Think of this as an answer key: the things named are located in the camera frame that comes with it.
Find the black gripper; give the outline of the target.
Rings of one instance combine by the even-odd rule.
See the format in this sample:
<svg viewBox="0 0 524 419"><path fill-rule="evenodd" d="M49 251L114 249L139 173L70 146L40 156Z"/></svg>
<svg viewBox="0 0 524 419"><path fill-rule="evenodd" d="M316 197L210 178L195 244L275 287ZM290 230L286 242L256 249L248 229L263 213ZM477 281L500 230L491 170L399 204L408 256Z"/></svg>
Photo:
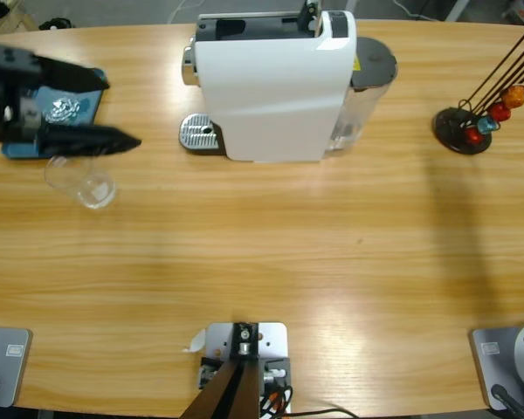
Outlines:
<svg viewBox="0 0 524 419"><path fill-rule="evenodd" d="M116 127L48 125L32 96L41 86L67 92L110 87L93 68L39 56L19 61L9 56L0 62L0 143L33 143L40 154L61 156L115 155L141 145Z"/></svg>

